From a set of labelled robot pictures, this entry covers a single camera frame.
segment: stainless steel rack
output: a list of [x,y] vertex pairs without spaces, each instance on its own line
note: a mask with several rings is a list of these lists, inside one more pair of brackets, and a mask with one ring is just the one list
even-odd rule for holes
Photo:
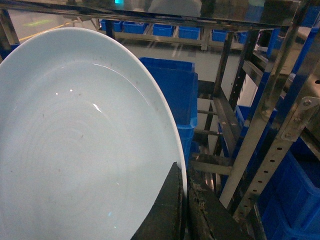
[[[296,73],[296,80],[290,81],[290,74],[305,41],[298,35],[298,28],[308,8],[320,6],[319,0],[260,0],[256,1],[260,3],[258,6],[251,5],[251,1],[243,0],[124,0],[119,1],[121,3],[118,4],[115,2],[109,0],[2,0],[0,1],[0,49],[10,50],[12,44],[19,42],[7,9],[107,20],[196,26],[201,27],[203,31],[229,30],[230,33],[223,45],[215,83],[199,81],[198,97],[209,99],[210,108],[208,111],[201,111],[207,114],[206,126],[204,130],[195,131],[194,138],[202,145],[208,145],[208,135],[220,135],[220,132],[210,131],[213,115],[217,115],[229,155],[232,156],[241,131],[234,109],[246,74],[257,86],[262,81],[266,82],[265,88],[256,111],[249,114],[245,122],[249,128],[236,158],[221,157],[221,148],[217,144],[213,155],[194,154],[191,165],[199,171],[229,176],[219,199],[233,218],[243,224],[251,217],[252,209],[256,209],[256,202],[261,192],[299,136],[312,152],[318,158],[320,157],[320,131],[318,130],[320,127],[318,111],[320,33],[315,36],[310,50]],[[275,48],[271,57],[265,58],[254,51],[259,30],[274,28],[280,28],[277,40],[281,43],[281,47]],[[248,37],[242,48],[231,94],[226,96],[221,88],[221,82],[233,45],[231,35],[241,31],[248,31]],[[129,33],[115,35],[119,38],[134,37]],[[148,34],[143,38],[156,41]],[[263,161],[255,169],[247,172],[249,160],[271,113],[284,92],[291,95],[291,98],[284,99],[285,107],[278,109],[271,129],[258,153]]]

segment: blue crate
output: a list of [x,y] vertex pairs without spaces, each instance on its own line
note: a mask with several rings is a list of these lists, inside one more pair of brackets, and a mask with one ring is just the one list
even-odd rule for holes
[[179,38],[181,39],[198,39],[200,34],[200,28],[191,26],[179,27]]
[[320,12],[320,6],[310,6],[308,12],[306,13],[301,26],[312,28],[318,14]]
[[191,146],[190,146],[190,153],[200,153],[200,149],[199,149],[199,143],[196,141],[192,141],[191,142]]
[[198,124],[198,74],[146,66],[159,85],[174,117],[188,166],[194,129]]
[[190,71],[193,73],[195,72],[194,62],[168,60],[168,59],[152,58],[152,57],[141,57],[139,58],[139,60],[146,67],[183,70],[183,71]]
[[123,23],[123,30],[130,34],[143,34],[148,26],[147,23],[125,21]]
[[294,67],[292,69],[292,72],[293,73],[297,73],[303,60],[305,59],[305,56],[307,55],[308,51],[309,51],[309,48],[311,47],[311,44],[313,43],[314,39],[315,39],[315,36],[316,34],[318,33],[319,31],[319,28],[317,27],[314,27],[311,29],[307,39],[305,40],[305,43],[303,45],[303,48],[298,56],[298,59],[296,60],[295,64],[294,64]]
[[225,42],[227,31],[224,30],[212,30],[212,41]]
[[153,35],[172,37],[174,33],[174,26],[164,25],[164,24],[154,24],[153,25]]
[[289,151],[272,177],[289,225],[320,237],[320,162],[297,161]]
[[290,150],[297,160],[308,160],[309,162],[318,161],[318,158],[313,154],[310,148],[300,137],[292,144]]
[[268,56],[268,58],[271,57],[272,50],[276,46],[279,33],[280,33],[280,28],[275,28],[274,30],[272,30],[269,45],[268,45],[268,50],[266,51],[266,55]]
[[238,36],[239,43],[245,44],[248,37],[248,32],[238,32],[237,36]]
[[113,30],[115,32],[122,32],[122,25],[123,25],[123,21],[113,21],[112,25],[113,25]]
[[[107,23],[108,20],[101,20],[101,30],[106,31],[107,30]],[[115,32],[122,32],[122,25],[123,25],[123,21],[112,21],[112,26],[113,26],[113,31]]]
[[320,240],[320,234],[290,226],[276,196],[272,196],[261,218],[268,240]]
[[13,50],[19,47],[20,44],[13,44],[11,45],[11,50],[0,50],[0,56],[4,60]]

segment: white plate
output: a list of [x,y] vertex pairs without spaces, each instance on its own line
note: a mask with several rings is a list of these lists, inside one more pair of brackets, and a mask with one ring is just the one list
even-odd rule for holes
[[62,28],[0,65],[0,239],[130,239],[173,162],[167,102],[113,39]]

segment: metal bracket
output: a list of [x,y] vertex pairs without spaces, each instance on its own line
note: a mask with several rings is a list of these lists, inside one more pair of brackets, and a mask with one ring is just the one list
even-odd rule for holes
[[281,139],[295,142],[318,109],[319,105],[320,98],[318,97],[306,96],[302,98],[300,104],[294,111],[293,116],[283,130]]

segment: bolt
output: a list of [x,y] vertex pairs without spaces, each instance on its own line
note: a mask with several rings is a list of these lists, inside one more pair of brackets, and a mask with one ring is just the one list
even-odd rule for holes
[[293,120],[296,124],[300,123],[301,122],[301,119],[296,117],[294,120]]
[[310,106],[311,105],[311,100],[305,100],[303,103],[303,106]]

